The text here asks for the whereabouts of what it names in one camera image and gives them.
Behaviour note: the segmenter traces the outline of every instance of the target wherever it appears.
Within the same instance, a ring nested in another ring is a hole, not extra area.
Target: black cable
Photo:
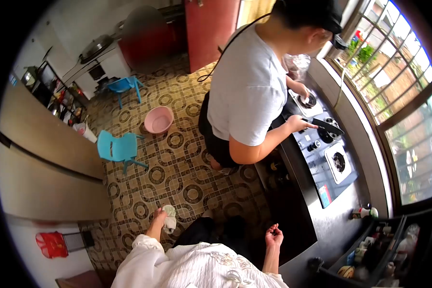
[[[211,70],[211,72],[209,74],[206,75],[202,75],[199,78],[197,78],[198,82],[203,82],[206,79],[208,79],[208,77],[213,75],[213,71],[215,70],[216,66],[218,65],[219,61],[221,60],[221,57],[224,55],[224,52],[227,50],[227,47],[229,47],[229,45],[236,39],[236,37],[238,35],[240,35],[243,31],[245,31],[249,26],[253,25],[254,23],[256,23],[257,21],[261,20],[262,18],[269,16],[270,13],[267,13],[266,15],[262,15],[261,17],[259,17],[258,19],[254,20],[253,22],[249,23],[246,27],[244,27],[242,30],[240,30],[232,39],[231,41],[229,41],[229,43],[226,45],[224,51],[221,53],[221,56],[219,57],[219,60],[216,62],[216,65],[213,67],[213,70]]]

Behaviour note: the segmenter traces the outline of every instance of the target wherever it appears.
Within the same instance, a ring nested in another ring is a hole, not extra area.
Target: tiled floor
[[[139,76],[146,86],[140,89],[142,104],[134,89],[123,93],[123,109],[112,94],[98,95],[88,107],[89,127],[95,134],[107,130],[118,137],[126,132],[146,137],[138,141],[138,161],[149,169],[129,166],[123,175],[122,163],[107,163],[105,173],[112,216],[109,220],[83,225],[91,230],[95,246],[88,248],[93,266],[117,269],[131,250],[135,237],[144,233],[154,210],[172,204],[177,211],[177,228],[162,233],[165,250],[205,210],[215,210],[216,222],[241,215],[248,223],[249,238],[263,237],[270,212],[253,165],[223,176],[210,168],[203,137],[198,131],[200,105],[210,89],[210,80],[197,82],[213,65],[186,74],[186,59],[175,59],[152,75]],[[144,118],[153,107],[173,109],[174,123],[162,135],[144,130]]]

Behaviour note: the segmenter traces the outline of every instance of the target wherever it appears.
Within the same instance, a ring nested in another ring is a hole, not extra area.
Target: black stovetop
[[[323,113],[315,115],[313,118],[317,118],[323,121],[325,121],[325,118],[328,117],[333,118],[330,109],[325,105],[325,103],[321,101],[317,96],[316,99],[317,104],[322,106]],[[288,103],[283,109],[282,117],[287,120],[288,117],[293,114],[303,115],[298,105],[288,94]],[[322,203],[322,207],[326,208],[358,177],[358,173],[355,170],[354,161],[346,147],[346,140],[344,139],[343,135],[341,135],[334,139],[331,143],[326,143],[325,141],[323,141],[323,139],[320,138],[318,130],[316,129],[306,129],[300,132],[295,132],[293,133],[293,136],[296,140],[296,144],[299,146],[304,156],[304,160],[306,161],[311,171],[311,176],[314,179],[317,193]],[[320,142],[320,147],[313,150],[311,150],[310,148],[308,149],[308,147],[316,141]],[[346,152],[348,158],[346,165],[350,165],[351,173],[342,182],[336,184],[330,166],[328,165],[328,162],[325,158],[324,152],[326,149],[334,146],[336,143],[339,142],[342,144],[342,146],[344,147],[344,151]]]

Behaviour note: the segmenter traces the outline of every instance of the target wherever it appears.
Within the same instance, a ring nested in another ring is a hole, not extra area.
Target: stove knob
[[[309,146],[307,147],[307,151],[311,152],[312,150],[317,149],[317,148],[319,148],[319,147],[320,147],[320,141],[315,140],[314,143],[312,143],[311,145],[309,145]]]

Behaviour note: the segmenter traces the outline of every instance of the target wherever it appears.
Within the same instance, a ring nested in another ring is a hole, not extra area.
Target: cleaning cloth
[[[174,229],[176,229],[176,210],[172,205],[169,204],[163,206],[162,210],[164,210],[168,215],[167,218],[165,218],[163,231],[165,231],[166,234],[173,234]]]

